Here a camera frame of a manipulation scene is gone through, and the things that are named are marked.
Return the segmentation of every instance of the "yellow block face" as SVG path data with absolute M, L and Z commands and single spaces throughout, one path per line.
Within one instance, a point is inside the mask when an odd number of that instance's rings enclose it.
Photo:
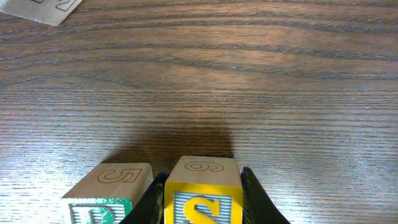
M 243 190 L 235 186 L 181 182 L 165 186 L 166 224 L 241 224 L 242 206 Z

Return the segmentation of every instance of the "white paper card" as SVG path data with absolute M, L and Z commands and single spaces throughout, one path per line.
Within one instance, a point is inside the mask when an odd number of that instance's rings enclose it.
M 81 2 L 82 0 L 0 0 L 0 11 L 57 26 Z

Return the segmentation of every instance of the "letter s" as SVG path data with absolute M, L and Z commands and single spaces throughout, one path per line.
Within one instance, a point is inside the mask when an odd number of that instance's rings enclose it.
M 195 210 L 196 204 L 204 204 L 206 205 L 212 214 L 219 215 L 220 214 L 220 201 L 209 201 L 205 198 L 192 198 L 188 200 L 184 205 L 184 214 L 185 216 L 195 224 L 216 224 L 211 218 L 207 217 L 204 214 L 199 213 Z

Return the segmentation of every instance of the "wooden toy block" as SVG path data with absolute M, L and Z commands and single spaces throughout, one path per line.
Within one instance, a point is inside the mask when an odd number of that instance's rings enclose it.
M 148 163 L 102 163 L 61 198 L 65 223 L 119 223 L 152 181 Z
M 238 162 L 182 156 L 166 181 L 164 202 L 165 224 L 242 224 Z

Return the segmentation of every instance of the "engraved number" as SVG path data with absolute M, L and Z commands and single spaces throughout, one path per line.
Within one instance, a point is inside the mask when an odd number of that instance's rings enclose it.
M 104 184 L 110 184 L 115 182 L 129 182 L 136 181 L 141 169 L 124 169 L 120 172 L 120 175 L 113 175 L 116 172 L 114 169 L 106 170 L 98 176 L 98 181 Z

